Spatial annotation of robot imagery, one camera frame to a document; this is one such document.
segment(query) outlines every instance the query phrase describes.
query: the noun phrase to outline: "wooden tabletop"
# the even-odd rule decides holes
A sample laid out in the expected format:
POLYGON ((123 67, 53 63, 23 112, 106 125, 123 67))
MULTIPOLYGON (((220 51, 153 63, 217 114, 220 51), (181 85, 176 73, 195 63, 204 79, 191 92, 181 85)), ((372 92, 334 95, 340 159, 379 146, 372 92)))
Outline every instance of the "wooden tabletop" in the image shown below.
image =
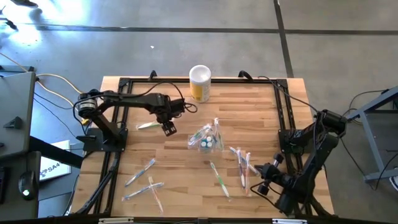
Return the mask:
MULTIPOLYGON (((117 91, 120 77, 104 77, 101 91, 117 91)), ((301 78, 287 79, 289 92, 303 101, 308 101, 305 85, 301 78)), ((133 93, 148 90, 153 83, 135 83, 133 93)), ((140 108, 130 108, 127 128, 129 129, 127 147, 121 157, 118 179, 114 195, 112 216, 129 217, 221 217, 221 218, 270 218, 284 217, 269 202, 257 195, 245 196, 238 177, 236 156, 228 149, 222 153, 202 154, 187 149, 187 139, 203 125, 220 119, 226 146, 241 147, 251 152, 251 164, 262 165, 272 162, 275 152, 279 152, 277 131, 279 120, 276 110, 275 93, 271 85, 264 84, 227 84, 213 83, 210 99, 206 103, 196 103, 190 98, 188 83, 176 83, 186 101, 198 106, 197 113, 185 112, 174 121, 177 133, 165 137, 160 127, 136 130, 137 124, 155 121, 154 115, 140 108), (156 159, 144 175, 130 186, 124 183, 140 171, 152 158, 156 159), (209 165, 211 159, 233 198, 228 201, 209 165), (148 176, 154 182, 164 182, 158 189, 164 214, 150 191, 122 202, 122 196, 131 194, 149 185, 148 176)), ((179 97, 178 91, 169 84, 157 86, 152 92, 169 95, 171 99, 179 97)), ((295 124, 298 129, 312 123, 308 106, 292 100, 295 124)), ((111 120, 113 109, 104 114, 111 120)), ((103 152, 92 153, 83 161, 80 176, 73 199, 72 211, 75 212, 88 200, 98 181, 103 163, 103 152)), ((251 173, 251 185, 259 183, 260 177, 251 173)), ((271 185, 276 191, 281 188, 271 185)), ((105 189, 103 206, 106 203, 108 188, 105 189)), ((326 210, 333 213, 325 172, 321 170, 316 178, 314 196, 326 210)), ((268 198, 275 202, 278 195, 274 192, 268 198)))

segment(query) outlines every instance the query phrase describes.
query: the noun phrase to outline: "concrete floor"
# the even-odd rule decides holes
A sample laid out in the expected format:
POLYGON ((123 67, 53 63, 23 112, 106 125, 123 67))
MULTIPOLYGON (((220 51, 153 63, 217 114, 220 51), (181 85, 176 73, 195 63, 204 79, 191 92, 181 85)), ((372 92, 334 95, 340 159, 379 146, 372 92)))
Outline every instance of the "concrete floor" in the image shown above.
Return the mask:
MULTIPOLYGON (((14 22, 122 27, 227 27, 277 29, 273 0, 35 0, 41 10, 8 5, 14 22)), ((394 0, 279 0, 286 29, 397 30, 394 0)), ((104 75, 187 75, 202 63, 215 76, 286 77, 279 34, 215 34, 158 32, 37 31, 19 25, 2 29, 1 52, 37 73, 67 77, 81 90, 99 88, 104 75)), ((348 109, 354 95, 398 83, 398 40, 395 35, 287 35, 294 77, 304 78, 310 102, 337 113, 348 109)), ((1 64, 10 65, 4 58, 1 64)), ((53 78, 44 83, 71 100, 77 94, 53 78)), ((40 87, 42 96, 68 106, 40 87)), ((358 98, 361 106, 376 94, 358 98)), ((49 106, 76 134, 79 125, 69 111, 49 106)), ((40 105, 34 105, 31 135, 47 142, 73 136, 40 105)), ((366 172, 376 165, 360 126, 350 124, 345 143, 366 172)), ((396 223, 398 193, 383 180, 374 192, 363 182, 342 146, 326 162, 328 183, 337 215, 396 223)), ((68 195, 40 203, 40 216, 59 215, 68 195)))

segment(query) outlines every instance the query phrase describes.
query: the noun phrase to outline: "wooden table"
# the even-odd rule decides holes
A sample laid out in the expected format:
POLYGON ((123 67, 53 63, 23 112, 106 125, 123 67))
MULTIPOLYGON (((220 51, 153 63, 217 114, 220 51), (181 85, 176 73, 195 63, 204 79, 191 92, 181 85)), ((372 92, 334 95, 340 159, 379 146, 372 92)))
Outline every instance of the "wooden table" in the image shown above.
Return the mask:
MULTIPOLYGON (((120 77, 104 77, 101 91, 117 91, 119 79, 120 77)), ((301 78, 287 80, 290 94, 308 101, 303 80, 301 78)), ((153 83, 135 83, 132 92, 145 92, 152 85, 153 83)), ((195 103, 190 98, 188 83, 176 85, 188 102, 195 103)), ((159 85, 153 92, 169 95, 171 99, 178 98, 177 90, 169 84, 159 85)), ((242 150, 251 152, 253 165, 272 162, 274 153, 280 151, 277 137, 279 120, 272 85, 213 83, 209 101, 195 104, 198 106, 198 112, 186 112, 181 118, 176 119, 174 124, 177 133, 170 137, 165 137, 160 127, 137 131, 137 124, 154 121, 155 116, 149 115, 144 109, 130 108, 127 119, 129 135, 119 166, 112 216, 161 216, 151 192, 137 195, 128 201, 121 201, 123 195, 147 186, 149 184, 147 177, 151 175, 154 182, 165 183, 158 190, 165 217, 284 217, 263 198, 257 195, 245 196, 238 177, 237 158, 229 150, 220 154, 201 154, 197 150, 187 149, 189 135, 206 123, 212 122, 214 118, 219 118, 226 146, 241 147, 242 150), (124 183, 152 158, 156 158, 155 165, 130 186, 124 187, 124 183), (224 196, 209 165, 209 159, 214 162, 226 184, 233 198, 231 202, 228 202, 224 196)), ((298 129, 312 123, 308 106, 292 100, 292 107, 298 129)), ((105 116, 111 120, 112 113, 113 109, 110 108, 105 112, 105 116)), ((97 187, 103 157, 103 152, 95 152, 83 161, 73 199, 73 212, 81 208, 97 187)), ((251 185, 260 181, 259 177, 250 178, 251 185)), ((277 185, 272 186, 278 191, 281 190, 277 185)), ((109 185, 104 191, 102 209, 106 203, 108 187, 109 185)), ((323 170, 317 176, 314 196, 326 210, 333 213, 323 170)), ((278 195, 270 191, 268 198, 275 202, 278 195)))

